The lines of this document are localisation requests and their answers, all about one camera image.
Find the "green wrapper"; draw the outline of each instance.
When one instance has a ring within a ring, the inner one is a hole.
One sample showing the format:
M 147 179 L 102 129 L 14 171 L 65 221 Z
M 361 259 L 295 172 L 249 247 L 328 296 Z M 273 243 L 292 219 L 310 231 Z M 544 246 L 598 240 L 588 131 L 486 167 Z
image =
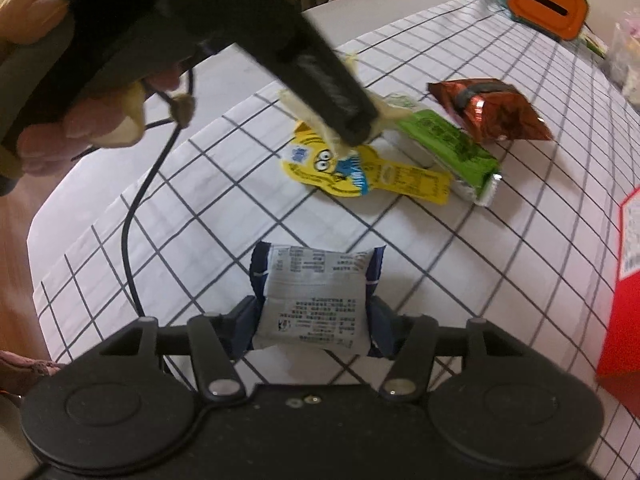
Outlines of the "green wrapper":
M 420 110 L 398 121 L 398 127 L 435 156 L 467 188 L 464 193 L 473 202 L 491 202 L 500 181 L 500 163 L 491 153 L 433 110 Z

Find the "table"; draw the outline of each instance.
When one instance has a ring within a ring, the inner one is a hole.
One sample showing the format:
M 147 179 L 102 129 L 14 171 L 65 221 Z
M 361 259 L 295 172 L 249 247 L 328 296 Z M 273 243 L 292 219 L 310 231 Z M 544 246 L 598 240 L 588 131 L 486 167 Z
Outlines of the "table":
M 412 12 L 446 1 L 338 0 L 308 10 L 306 15 L 332 45 L 340 45 Z M 273 80 L 271 74 L 236 46 L 198 65 L 196 77 L 200 105 L 177 145 Z M 148 122 L 165 118 L 166 105 L 158 98 L 151 98 L 146 105 L 146 115 Z M 28 247 L 34 285 L 122 190 L 151 167 L 170 133 L 171 126 L 156 128 L 132 148 L 100 150 L 73 168 L 33 219 Z
M 483 316 L 595 388 L 616 273 L 617 204 L 634 188 L 640 118 L 578 44 L 556 44 L 512 22 L 496 0 L 453 0 L 360 35 L 358 76 L 380 94 L 404 92 L 443 110 L 428 81 L 496 76 L 525 94 L 555 141 L 489 146 L 504 179 L 490 208 L 446 206 L 373 191 L 341 200 L 289 180 L 280 154 L 294 120 L 273 82 L 183 143 L 136 215 L 130 257 L 146 312 L 161 324 L 228 312 L 251 293 L 246 270 L 260 239 L 336 251 L 386 246 L 376 293 L 404 314 L 463 326 Z M 418 153 L 392 132 L 383 158 Z M 93 222 L 38 284 L 34 302 L 51 354 L 78 357 L 134 318 L 119 231 L 137 186 Z M 171 359 L 186 382 L 188 360 Z M 389 362 L 272 347 L 238 362 L 252 384 L 366 382 Z M 460 370 L 440 360 L 431 387 Z M 640 425 L 598 388 L 606 412 L 590 463 L 613 480 L 640 468 Z

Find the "white tablecloth with black grid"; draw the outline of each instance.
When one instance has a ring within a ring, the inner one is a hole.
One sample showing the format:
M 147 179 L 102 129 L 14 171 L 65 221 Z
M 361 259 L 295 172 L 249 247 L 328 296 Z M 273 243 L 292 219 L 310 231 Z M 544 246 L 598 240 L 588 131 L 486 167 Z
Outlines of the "white tablecloth with black grid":
M 358 53 L 358 76 L 368 88 L 405 93 L 443 115 L 426 83 L 503 79 L 532 101 L 556 141 L 489 147 L 504 174 L 490 208 L 455 195 L 436 206 L 382 190 L 340 199 L 280 169 L 294 120 L 273 82 L 177 148 L 140 206 L 129 247 L 146 313 L 180 324 L 201 312 L 228 312 L 252 293 L 246 274 L 261 239 L 335 251 L 386 246 L 377 294 L 392 308 L 449 326 L 483 316 L 596 388 L 616 273 L 618 204 L 640 177 L 640 118 L 596 59 L 582 46 L 557 44 L 512 22 L 497 0 L 455 0 L 339 50 Z M 425 162 L 392 142 L 388 134 L 373 145 L 383 158 Z M 79 234 L 34 293 L 50 354 L 60 362 L 135 318 L 120 234 L 138 186 Z M 187 358 L 171 363 L 193 382 Z M 237 364 L 248 387 L 377 388 L 389 367 L 304 347 L 251 352 Z M 432 387 L 459 370 L 459 359 L 439 360 Z M 606 421 L 591 463 L 607 479 L 635 479 L 640 424 L 607 392 L 597 393 Z

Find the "blue and white snack package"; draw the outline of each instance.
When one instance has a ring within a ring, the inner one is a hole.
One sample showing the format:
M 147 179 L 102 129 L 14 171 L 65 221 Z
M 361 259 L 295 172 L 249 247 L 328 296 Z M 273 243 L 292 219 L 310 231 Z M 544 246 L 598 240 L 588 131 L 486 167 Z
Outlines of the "blue and white snack package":
M 305 344 L 366 355 L 371 348 L 367 305 L 383 251 L 337 253 L 258 243 L 250 268 L 262 306 L 254 349 Z

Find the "wooden floor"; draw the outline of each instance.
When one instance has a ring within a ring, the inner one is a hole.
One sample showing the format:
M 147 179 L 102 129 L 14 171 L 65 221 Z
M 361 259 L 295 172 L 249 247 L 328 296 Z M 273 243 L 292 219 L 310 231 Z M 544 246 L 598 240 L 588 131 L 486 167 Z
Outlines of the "wooden floor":
M 27 253 L 31 221 L 68 173 L 23 177 L 8 196 L 0 197 L 0 349 L 34 359 L 48 359 L 32 300 Z

